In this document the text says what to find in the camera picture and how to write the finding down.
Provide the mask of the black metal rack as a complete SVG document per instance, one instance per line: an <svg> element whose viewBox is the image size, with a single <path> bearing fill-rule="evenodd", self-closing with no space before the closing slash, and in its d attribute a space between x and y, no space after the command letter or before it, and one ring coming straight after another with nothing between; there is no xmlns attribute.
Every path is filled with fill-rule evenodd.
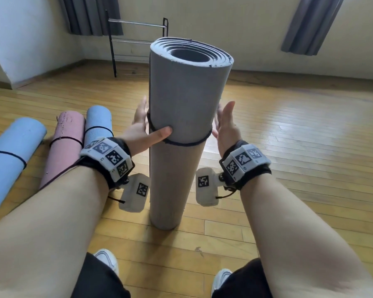
<svg viewBox="0 0 373 298"><path fill-rule="evenodd" d="M148 55L125 55L125 54L116 54L114 52L114 44L113 43L121 43L121 44L136 44L136 45L151 45L153 41L148 40L133 40L133 39L122 39L122 38L114 38L111 32L111 23L117 24L131 24L131 25L139 25L139 26L149 26L149 27L157 27L162 29L162 37L169 36L169 19L164 17L162 24L152 24L152 23L141 23L141 22L134 22L134 21L127 21L121 19L111 19L109 17L108 10L105 10L105 18L106 18L106 26L108 29L108 37L109 37L109 45L110 45L110 54L111 54L111 61L113 65L113 74L114 77L117 78L117 68L116 62L141 62L146 63L149 61Z"/></svg>

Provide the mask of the slim blue rolled yoga mat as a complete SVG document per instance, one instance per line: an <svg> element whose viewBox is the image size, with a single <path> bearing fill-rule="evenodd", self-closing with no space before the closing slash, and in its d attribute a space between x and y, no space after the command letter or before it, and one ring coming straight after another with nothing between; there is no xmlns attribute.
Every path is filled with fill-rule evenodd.
<svg viewBox="0 0 373 298"><path fill-rule="evenodd" d="M112 115L104 106L94 105L87 110L84 147L100 138L114 137Z"/></svg>

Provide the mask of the person's left white shoe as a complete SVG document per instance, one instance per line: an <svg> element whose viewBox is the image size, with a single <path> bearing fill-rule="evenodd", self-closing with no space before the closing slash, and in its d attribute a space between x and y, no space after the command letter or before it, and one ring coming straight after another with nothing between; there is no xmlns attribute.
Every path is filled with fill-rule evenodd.
<svg viewBox="0 0 373 298"><path fill-rule="evenodd" d="M111 251L109 251L108 249L100 249L93 255L105 265L110 267L110 269L113 270L116 275L119 275L118 261Z"/></svg>

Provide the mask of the thick light-blue rolled yoga mat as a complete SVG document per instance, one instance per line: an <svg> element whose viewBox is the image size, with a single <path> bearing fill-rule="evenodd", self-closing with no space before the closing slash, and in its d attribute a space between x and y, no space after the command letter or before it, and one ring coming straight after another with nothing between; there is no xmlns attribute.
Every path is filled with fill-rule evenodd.
<svg viewBox="0 0 373 298"><path fill-rule="evenodd" d="M38 120L18 118L0 135L0 205L46 134Z"/></svg>

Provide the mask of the grey curtain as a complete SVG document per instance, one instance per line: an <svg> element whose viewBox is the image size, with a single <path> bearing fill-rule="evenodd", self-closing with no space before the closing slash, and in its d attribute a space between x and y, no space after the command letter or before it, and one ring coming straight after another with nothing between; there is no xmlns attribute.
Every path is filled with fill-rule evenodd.
<svg viewBox="0 0 373 298"><path fill-rule="evenodd" d="M68 31L80 36L108 36L107 18L120 20L118 0L59 0Z"/></svg>
<svg viewBox="0 0 373 298"><path fill-rule="evenodd" d="M296 55L317 55L343 1L300 0L281 51Z"/></svg>

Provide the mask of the left wrist marker band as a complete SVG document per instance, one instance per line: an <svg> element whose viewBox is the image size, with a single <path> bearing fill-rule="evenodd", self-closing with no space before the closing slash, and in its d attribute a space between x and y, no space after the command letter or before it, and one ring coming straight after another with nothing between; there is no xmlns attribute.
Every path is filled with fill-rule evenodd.
<svg viewBox="0 0 373 298"><path fill-rule="evenodd" d="M80 152L75 166L85 166L104 176L109 190L123 185L135 164L124 140L115 137L99 137Z"/></svg>

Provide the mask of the person's black trousers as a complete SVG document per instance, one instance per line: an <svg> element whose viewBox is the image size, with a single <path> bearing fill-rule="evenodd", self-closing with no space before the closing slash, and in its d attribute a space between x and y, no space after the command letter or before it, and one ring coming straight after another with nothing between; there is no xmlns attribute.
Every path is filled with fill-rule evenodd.
<svg viewBox="0 0 373 298"><path fill-rule="evenodd" d="M113 270L86 253L71 298L131 298ZM213 298L273 298L260 258L233 272Z"/></svg>

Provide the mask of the right wrist marker band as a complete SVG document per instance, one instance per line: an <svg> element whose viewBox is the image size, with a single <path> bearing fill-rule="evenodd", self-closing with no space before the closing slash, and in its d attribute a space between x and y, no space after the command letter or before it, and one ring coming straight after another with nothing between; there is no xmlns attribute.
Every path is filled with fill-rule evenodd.
<svg viewBox="0 0 373 298"><path fill-rule="evenodd" d="M250 180L272 174L271 161L253 144L239 140L225 151L219 161L228 188L241 190Z"/></svg>

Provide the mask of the person's left hand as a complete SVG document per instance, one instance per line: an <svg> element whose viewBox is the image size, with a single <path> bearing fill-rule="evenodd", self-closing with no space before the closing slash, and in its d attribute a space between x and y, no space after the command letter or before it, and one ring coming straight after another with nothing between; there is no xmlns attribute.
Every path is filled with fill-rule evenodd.
<svg viewBox="0 0 373 298"><path fill-rule="evenodd" d="M131 156L142 153L149 149L147 128L147 97L144 96L138 105L132 124L122 133L117 136L123 140L128 146Z"/></svg>

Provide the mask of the person's white shoe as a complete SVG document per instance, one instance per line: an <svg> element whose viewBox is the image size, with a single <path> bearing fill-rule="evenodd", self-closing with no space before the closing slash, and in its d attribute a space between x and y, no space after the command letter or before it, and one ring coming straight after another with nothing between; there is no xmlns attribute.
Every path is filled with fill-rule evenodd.
<svg viewBox="0 0 373 298"><path fill-rule="evenodd" d="M214 292L221 288L224 282L232 274L232 271L229 269L221 269L214 277L211 289L211 298L214 297Z"/></svg>
<svg viewBox="0 0 373 298"><path fill-rule="evenodd" d="M93 255L105 265L110 267L110 269L113 270L116 275L119 275L118 261L111 251L109 251L108 249L100 249Z"/></svg>

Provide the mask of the grey yoga mat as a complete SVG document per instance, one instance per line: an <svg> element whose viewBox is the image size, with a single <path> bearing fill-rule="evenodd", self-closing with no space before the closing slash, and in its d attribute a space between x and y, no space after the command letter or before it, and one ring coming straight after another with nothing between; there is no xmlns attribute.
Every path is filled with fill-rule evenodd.
<svg viewBox="0 0 373 298"><path fill-rule="evenodd" d="M158 229L182 220L233 63L225 51L192 39L162 37L150 45L149 130L173 129L149 149L149 218Z"/></svg>

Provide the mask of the pink rolled yoga mat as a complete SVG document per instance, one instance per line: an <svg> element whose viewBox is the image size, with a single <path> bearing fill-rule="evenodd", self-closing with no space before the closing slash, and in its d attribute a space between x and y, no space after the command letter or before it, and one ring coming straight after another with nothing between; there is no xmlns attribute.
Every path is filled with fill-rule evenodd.
<svg viewBox="0 0 373 298"><path fill-rule="evenodd" d="M84 146L85 118L82 114L65 111L58 116L57 122L40 188L73 165Z"/></svg>

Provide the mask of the person's right white shoe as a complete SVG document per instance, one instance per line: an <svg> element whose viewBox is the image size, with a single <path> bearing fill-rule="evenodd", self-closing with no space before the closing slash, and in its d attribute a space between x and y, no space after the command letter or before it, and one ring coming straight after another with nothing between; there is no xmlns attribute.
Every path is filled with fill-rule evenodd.
<svg viewBox="0 0 373 298"><path fill-rule="evenodd" d="M214 277L211 289L211 298L214 297L214 292L221 288L224 282L232 274L232 271L229 269L221 269Z"/></svg>

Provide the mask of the person's left forearm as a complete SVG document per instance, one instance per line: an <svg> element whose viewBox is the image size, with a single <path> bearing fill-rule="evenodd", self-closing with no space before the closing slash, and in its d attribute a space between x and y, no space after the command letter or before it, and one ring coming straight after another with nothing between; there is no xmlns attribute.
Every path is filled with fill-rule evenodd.
<svg viewBox="0 0 373 298"><path fill-rule="evenodd" d="M109 188L79 166L0 220L0 298L70 298Z"/></svg>

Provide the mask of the person's right hand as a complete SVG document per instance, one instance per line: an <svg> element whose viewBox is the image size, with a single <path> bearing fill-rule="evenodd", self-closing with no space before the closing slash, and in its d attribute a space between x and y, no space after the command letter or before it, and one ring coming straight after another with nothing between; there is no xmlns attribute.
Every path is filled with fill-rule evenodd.
<svg viewBox="0 0 373 298"><path fill-rule="evenodd" d="M225 152L231 146L235 145L239 140L242 140L239 127L235 123L234 125L215 125L212 134L217 139L218 150L221 157L224 156Z"/></svg>

